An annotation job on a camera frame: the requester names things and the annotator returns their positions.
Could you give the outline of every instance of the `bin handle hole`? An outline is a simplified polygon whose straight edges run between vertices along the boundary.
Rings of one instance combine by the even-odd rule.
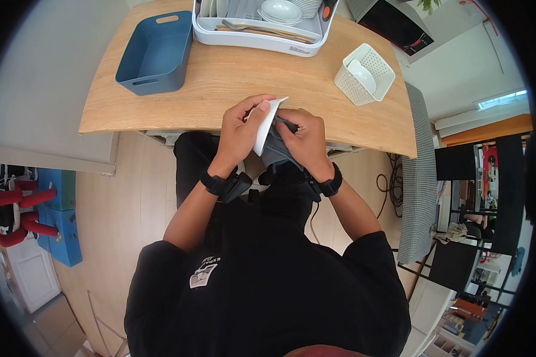
[[[153,79],[145,79],[144,81],[133,82],[133,85],[134,85],[134,86],[140,86],[140,85],[142,85],[142,84],[150,84],[150,83],[156,83],[156,82],[159,82],[159,80],[156,79],[156,78],[153,78]]]
[[[164,24],[165,22],[177,21],[178,19],[179,17],[177,15],[173,15],[173,16],[158,18],[155,21],[157,21],[158,24]]]

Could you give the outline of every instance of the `blue box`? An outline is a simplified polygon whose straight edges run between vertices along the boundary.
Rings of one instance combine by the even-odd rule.
[[[79,248],[75,210],[58,211],[46,207],[46,221],[59,232],[57,237],[48,237],[52,258],[68,267],[81,262],[82,251]]]
[[[37,205],[38,208],[38,222],[43,225],[50,225],[46,216],[46,205],[40,203]],[[43,234],[38,234],[38,246],[42,247],[46,252],[50,252],[50,237]]]
[[[75,208],[75,171],[38,168],[38,190],[50,188],[56,190],[57,196],[46,202],[54,210],[71,210]]]
[[[193,13],[177,11],[137,24],[115,73],[136,95],[172,92],[185,83],[193,44]]]

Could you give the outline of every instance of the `hand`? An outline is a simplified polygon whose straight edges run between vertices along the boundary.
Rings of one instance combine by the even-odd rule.
[[[208,167],[208,175],[226,179],[234,167],[248,156],[256,141],[258,127],[270,109],[268,101],[273,99],[276,99],[276,96],[272,94],[249,96],[225,111],[222,117],[221,140],[216,156]],[[253,107],[256,109],[244,122]]]
[[[305,167],[317,182],[333,180],[335,170],[326,155],[323,119],[303,109],[278,109],[276,115],[298,126],[298,131],[292,133],[286,124],[275,124],[276,131],[284,140],[292,157]]]

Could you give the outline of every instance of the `perforated plastic basket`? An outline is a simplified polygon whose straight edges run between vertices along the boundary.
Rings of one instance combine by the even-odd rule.
[[[368,92],[348,71],[348,65],[353,59],[358,60],[372,74],[377,85],[374,93]],[[394,80],[395,72],[393,69],[371,46],[364,43],[343,59],[342,66],[334,78],[334,83],[353,104],[360,106],[383,100]]]

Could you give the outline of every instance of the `wrist strap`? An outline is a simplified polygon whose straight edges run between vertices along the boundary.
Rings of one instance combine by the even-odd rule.
[[[334,166],[334,178],[332,180],[327,180],[326,182],[317,184],[322,194],[326,197],[335,195],[343,181],[341,172],[336,163],[332,162],[331,164]]]
[[[211,177],[205,171],[200,177],[200,182],[205,185],[206,190],[218,196],[218,202],[228,203],[240,196],[245,190],[252,186],[252,179],[245,173],[231,173],[225,180],[219,176]]]

